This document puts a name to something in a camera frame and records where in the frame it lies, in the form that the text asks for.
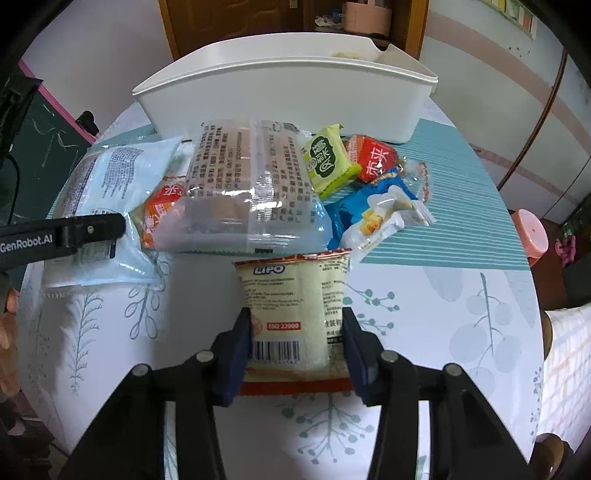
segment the plastic bin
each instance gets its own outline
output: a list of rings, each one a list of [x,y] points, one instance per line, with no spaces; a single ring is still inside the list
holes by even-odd
[[[191,138],[220,118],[262,118],[317,131],[335,123],[404,143],[437,76],[370,38],[279,33],[207,45],[138,85],[133,95],[164,137]]]

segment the orange snack package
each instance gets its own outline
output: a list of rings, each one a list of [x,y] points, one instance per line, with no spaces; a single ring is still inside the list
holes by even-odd
[[[142,246],[154,248],[152,232],[178,199],[184,194],[185,177],[164,177],[154,194],[146,202],[144,228],[141,234]]]
[[[361,166],[358,178],[365,183],[390,170],[398,160],[398,153],[394,147],[367,135],[351,135],[346,141],[345,148],[351,162]]]

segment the light blue plastic bag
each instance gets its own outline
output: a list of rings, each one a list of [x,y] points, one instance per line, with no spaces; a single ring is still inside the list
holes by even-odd
[[[53,218],[121,213],[127,227],[117,241],[87,244],[76,255],[46,261],[46,289],[157,281],[154,263],[141,251],[129,213],[162,180],[180,142],[177,137],[112,147],[82,159],[60,193]]]

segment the person's hand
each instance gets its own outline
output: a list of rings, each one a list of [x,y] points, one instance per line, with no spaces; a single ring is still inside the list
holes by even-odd
[[[14,288],[11,289],[5,312],[0,316],[0,390],[9,397],[21,389],[17,377],[17,321],[14,316],[18,295]]]

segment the barcode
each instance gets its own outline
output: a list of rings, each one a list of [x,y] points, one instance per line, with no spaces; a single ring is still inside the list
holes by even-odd
[[[252,343],[253,360],[270,364],[296,364],[300,361],[300,343],[297,340],[283,342]]]

